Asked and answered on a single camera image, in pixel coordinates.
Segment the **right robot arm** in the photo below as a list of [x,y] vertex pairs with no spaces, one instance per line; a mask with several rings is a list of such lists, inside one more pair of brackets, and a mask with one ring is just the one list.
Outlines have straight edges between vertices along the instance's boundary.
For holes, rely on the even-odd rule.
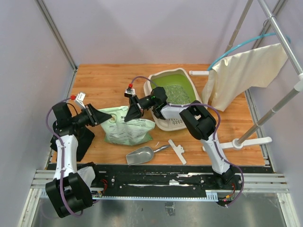
[[204,104],[197,100],[186,105],[170,104],[167,102],[168,98],[163,87],[156,87],[150,95],[139,98],[132,85],[129,85],[125,90],[125,97],[129,99],[125,122],[143,117],[144,111],[149,109],[152,109],[153,115],[158,119],[181,119],[191,136],[201,141],[205,152],[210,157],[212,169],[216,175],[215,185],[219,189],[226,189],[231,185],[234,171],[218,142],[219,123]]

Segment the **metal litter scoop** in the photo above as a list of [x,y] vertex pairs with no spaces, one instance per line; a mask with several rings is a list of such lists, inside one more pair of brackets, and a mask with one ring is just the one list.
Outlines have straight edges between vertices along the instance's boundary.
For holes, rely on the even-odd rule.
[[126,155],[126,161],[129,166],[147,163],[153,159],[156,152],[169,148],[170,145],[164,145],[157,149],[144,146]]

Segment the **green cat litter bag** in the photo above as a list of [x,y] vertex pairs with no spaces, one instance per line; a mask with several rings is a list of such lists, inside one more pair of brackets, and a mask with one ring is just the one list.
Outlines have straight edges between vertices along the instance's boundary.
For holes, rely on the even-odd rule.
[[104,108],[100,111],[112,116],[111,119],[101,123],[105,142],[134,146],[152,140],[149,132],[155,128],[155,122],[141,118],[125,122],[128,106]]

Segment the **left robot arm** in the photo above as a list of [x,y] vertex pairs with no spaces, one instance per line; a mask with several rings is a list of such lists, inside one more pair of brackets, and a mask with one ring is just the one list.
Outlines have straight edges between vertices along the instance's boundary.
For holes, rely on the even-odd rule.
[[53,180],[45,185],[46,193],[60,218],[76,217],[93,205],[90,187],[101,183],[101,175],[94,171],[94,164],[77,169],[77,152],[86,153],[95,135],[87,127],[98,126],[111,119],[111,115],[85,105],[72,116],[66,102],[52,107],[56,126],[51,128],[53,143],[57,146],[57,164]]

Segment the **white plastic bag clip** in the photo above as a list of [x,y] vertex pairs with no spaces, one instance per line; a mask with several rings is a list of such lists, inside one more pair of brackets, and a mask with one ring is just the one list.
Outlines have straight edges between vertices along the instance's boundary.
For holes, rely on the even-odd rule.
[[180,159],[181,163],[183,165],[185,165],[187,162],[186,162],[185,158],[182,155],[185,152],[184,148],[181,145],[176,146],[175,143],[173,142],[173,140],[168,140],[168,143],[170,144],[172,149],[175,151],[175,153],[178,156],[178,158]]

